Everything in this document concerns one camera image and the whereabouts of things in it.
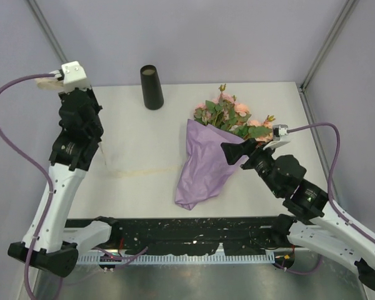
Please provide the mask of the cream gold-lettered ribbon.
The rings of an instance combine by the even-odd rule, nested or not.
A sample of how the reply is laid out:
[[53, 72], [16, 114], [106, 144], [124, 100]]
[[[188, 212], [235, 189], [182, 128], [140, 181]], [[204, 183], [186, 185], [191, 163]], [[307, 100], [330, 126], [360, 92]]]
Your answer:
[[[63, 90], [63, 83], [61, 81], [57, 82], [54, 79], [36, 79], [36, 85], [39, 89], [43, 90]], [[100, 164], [101, 171], [111, 178], [131, 178], [135, 176], [145, 176], [149, 174], [156, 174], [156, 173], [164, 173], [169, 171], [177, 171], [179, 170], [182, 165], [177, 164], [169, 167], [164, 168], [151, 168], [151, 169], [142, 169], [142, 170], [135, 170], [135, 171], [119, 171], [115, 169], [111, 169], [108, 164], [108, 160], [106, 157], [106, 152], [103, 148], [103, 143], [99, 142], [99, 158], [101, 162], [97, 162]]]

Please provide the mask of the pink flower bunch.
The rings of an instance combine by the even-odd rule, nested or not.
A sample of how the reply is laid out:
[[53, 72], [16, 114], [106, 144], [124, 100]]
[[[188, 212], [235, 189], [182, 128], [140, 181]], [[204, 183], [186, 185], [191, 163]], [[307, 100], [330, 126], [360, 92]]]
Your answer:
[[267, 116], [262, 122], [252, 119], [248, 106], [238, 102], [235, 95], [226, 93], [225, 84], [220, 85], [218, 97], [196, 107], [193, 117], [202, 125], [212, 125], [244, 140], [253, 138], [268, 143], [273, 139], [275, 117]]

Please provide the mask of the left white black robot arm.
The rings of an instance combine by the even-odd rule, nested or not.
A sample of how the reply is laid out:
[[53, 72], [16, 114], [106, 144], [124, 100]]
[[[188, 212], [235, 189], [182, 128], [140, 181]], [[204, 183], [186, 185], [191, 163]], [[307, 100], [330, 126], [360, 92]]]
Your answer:
[[62, 130], [49, 157], [49, 178], [34, 220], [23, 239], [10, 244], [8, 255], [27, 266], [48, 271], [61, 278], [74, 269], [80, 255], [103, 244], [113, 249], [121, 233], [110, 217], [97, 217], [71, 237], [64, 228], [73, 199], [98, 150], [103, 127], [101, 106], [92, 88], [59, 93]]

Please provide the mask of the purple wrapping paper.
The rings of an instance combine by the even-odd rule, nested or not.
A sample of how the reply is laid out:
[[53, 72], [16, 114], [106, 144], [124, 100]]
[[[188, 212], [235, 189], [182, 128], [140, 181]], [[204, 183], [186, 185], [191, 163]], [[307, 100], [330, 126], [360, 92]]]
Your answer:
[[174, 203], [190, 211], [198, 203], [218, 196], [229, 177], [248, 159], [243, 156], [229, 165], [221, 144], [243, 142], [230, 132], [189, 119], [186, 127], [187, 159], [176, 186]]

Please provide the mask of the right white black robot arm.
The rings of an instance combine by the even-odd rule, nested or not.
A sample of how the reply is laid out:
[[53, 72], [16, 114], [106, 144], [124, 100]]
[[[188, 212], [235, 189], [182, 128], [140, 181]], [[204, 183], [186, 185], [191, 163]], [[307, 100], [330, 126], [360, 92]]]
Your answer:
[[241, 144], [223, 142], [221, 148], [229, 165], [247, 156], [241, 168], [255, 170], [291, 213], [279, 217], [279, 225], [271, 229], [275, 245], [297, 244], [332, 259], [375, 292], [375, 232], [306, 180], [306, 169], [293, 155], [273, 158], [274, 149], [252, 139]]

